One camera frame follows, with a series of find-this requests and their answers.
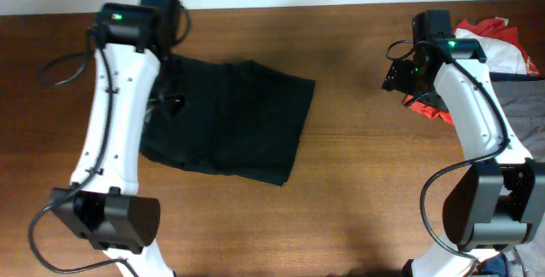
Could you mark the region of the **black shorts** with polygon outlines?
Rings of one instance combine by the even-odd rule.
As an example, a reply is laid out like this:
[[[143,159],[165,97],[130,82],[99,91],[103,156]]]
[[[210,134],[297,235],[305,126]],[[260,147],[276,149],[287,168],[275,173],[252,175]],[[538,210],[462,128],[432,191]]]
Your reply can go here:
[[[180,170],[284,185],[315,81],[255,61],[212,64],[182,56],[182,67],[186,104],[174,118],[148,119],[141,154]]]

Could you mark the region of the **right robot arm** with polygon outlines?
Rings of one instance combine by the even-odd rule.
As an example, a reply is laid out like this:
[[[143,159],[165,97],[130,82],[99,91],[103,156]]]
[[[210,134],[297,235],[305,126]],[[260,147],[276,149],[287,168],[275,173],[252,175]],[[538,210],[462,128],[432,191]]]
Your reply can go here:
[[[464,159],[438,170],[419,196],[423,225],[433,244],[402,268],[404,276],[480,276],[492,258],[531,242],[544,216],[544,164],[511,128],[493,90],[485,53],[475,39],[414,42],[392,60],[383,89],[437,95],[462,145]],[[441,235],[426,210],[429,188],[453,170],[465,171],[446,197]]]

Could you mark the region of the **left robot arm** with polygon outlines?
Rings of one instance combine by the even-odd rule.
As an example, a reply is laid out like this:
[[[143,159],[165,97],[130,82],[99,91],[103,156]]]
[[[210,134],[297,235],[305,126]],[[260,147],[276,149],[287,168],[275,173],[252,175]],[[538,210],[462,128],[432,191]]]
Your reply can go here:
[[[156,240],[158,199],[138,194],[138,155],[146,109],[171,49],[185,8],[177,0],[138,5],[107,3],[87,31],[85,58],[94,57],[95,92],[83,151],[68,188],[54,188],[32,219],[27,235],[53,213],[107,260],[72,268],[82,273],[109,264],[124,276],[173,276]]]

